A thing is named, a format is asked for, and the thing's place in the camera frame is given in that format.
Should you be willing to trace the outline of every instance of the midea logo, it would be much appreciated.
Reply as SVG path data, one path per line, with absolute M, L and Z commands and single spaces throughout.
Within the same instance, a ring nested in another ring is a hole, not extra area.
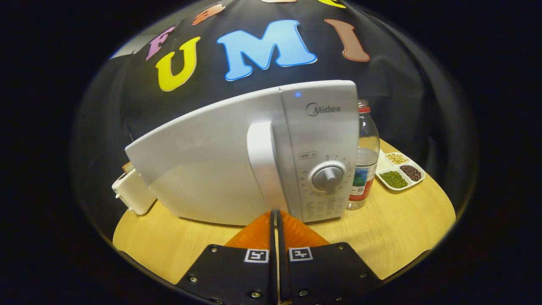
M 307 107 L 305 108 L 307 111 L 307 114 L 311 117 L 317 116 L 319 113 L 325 113 L 325 112 L 338 112 L 340 111 L 340 107 L 331 107 L 331 106 L 324 106 L 320 107 L 317 103 L 309 103 Z

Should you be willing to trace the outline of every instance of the gray dial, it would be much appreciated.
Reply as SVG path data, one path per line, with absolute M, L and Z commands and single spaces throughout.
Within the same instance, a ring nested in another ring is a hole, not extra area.
M 312 184 L 318 190 L 324 190 L 327 195 L 333 195 L 335 188 L 343 180 L 343 170 L 336 166 L 327 166 L 314 173 Z

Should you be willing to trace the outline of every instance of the white microwave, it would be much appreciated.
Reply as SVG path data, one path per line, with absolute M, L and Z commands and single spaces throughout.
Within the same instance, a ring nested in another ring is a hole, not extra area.
M 344 213 L 358 130 L 356 85 L 313 81 L 205 106 L 125 151 L 141 185 L 178 217 L 246 225 L 285 209 L 309 222 Z

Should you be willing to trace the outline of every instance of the red beans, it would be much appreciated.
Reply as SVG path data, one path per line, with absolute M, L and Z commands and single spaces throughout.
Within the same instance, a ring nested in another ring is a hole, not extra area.
M 412 181 L 418 181 L 422 177 L 422 173 L 414 166 L 403 165 L 399 168 L 408 176 L 408 178 L 411 178 Z

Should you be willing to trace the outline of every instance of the black fabric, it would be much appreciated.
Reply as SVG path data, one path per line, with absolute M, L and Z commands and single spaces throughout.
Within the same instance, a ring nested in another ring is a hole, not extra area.
M 463 201 L 473 191 L 478 174 L 478 132 L 474 117 L 459 85 L 444 68 L 403 32 L 380 23 L 408 48 L 423 69 L 435 96 L 436 103 L 428 113 L 433 123 L 429 126 L 428 158 L 424 169 L 439 182 L 458 211 L 466 204 Z
M 437 64 L 428 61 L 421 68 L 405 37 L 392 34 L 381 21 L 361 14 L 355 9 L 337 9 L 314 1 L 295 3 L 265 3 L 260 0 L 222 1 L 226 8 L 202 23 L 192 26 L 196 15 L 179 20 L 161 50 L 148 61 L 150 45 L 137 54 L 108 61 L 91 84 L 82 101 L 74 128 L 72 163 L 74 185 L 87 213 L 103 233 L 112 238 L 118 220 L 126 211 L 114 198 L 111 184 L 128 162 L 124 147 L 160 125 L 200 107 L 240 94 L 297 82 L 343 79 L 356 83 L 359 98 L 370 103 L 372 116 L 382 139 L 401 150 L 433 176 L 450 197 L 456 210 L 466 192 L 466 184 L 455 183 L 468 172 L 458 164 L 447 162 L 450 154 L 455 161 L 464 156 L 467 144 L 451 149 L 447 133 L 453 132 L 443 103 L 455 103 L 455 96 L 437 101 L 431 85 L 448 79 L 427 80 L 424 69 L 436 71 Z M 343 43 L 335 29 L 324 22 L 332 18 L 350 23 L 364 50 L 368 62 L 351 61 L 343 57 Z M 279 67 L 274 50 L 270 67 L 261 70 L 247 57 L 253 67 L 251 75 L 226 81 L 228 62 L 224 46 L 216 40 L 235 30 L 244 30 L 261 38 L 270 22 L 298 20 L 298 31 L 307 49 L 318 60 L 309 65 Z M 196 44 L 197 66 L 182 86 L 170 92 L 159 88 L 156 63 L 169 52 L 172 73 L 184 66 L 179 47 L 189 39 L 200 36 Z

